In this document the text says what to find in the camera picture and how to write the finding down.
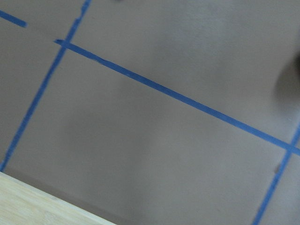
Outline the bamboo cutting board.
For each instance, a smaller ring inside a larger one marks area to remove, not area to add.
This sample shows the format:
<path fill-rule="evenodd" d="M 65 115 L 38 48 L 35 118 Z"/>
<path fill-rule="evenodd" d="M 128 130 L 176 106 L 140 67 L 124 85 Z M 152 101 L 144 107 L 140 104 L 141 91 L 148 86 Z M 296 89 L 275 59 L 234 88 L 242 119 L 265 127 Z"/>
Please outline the bamboo cutting board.
<path fill-rule="evenodd" d="M 112 225 L 113 223 L 4 173 L 0 174 L 2 225 Z"/>

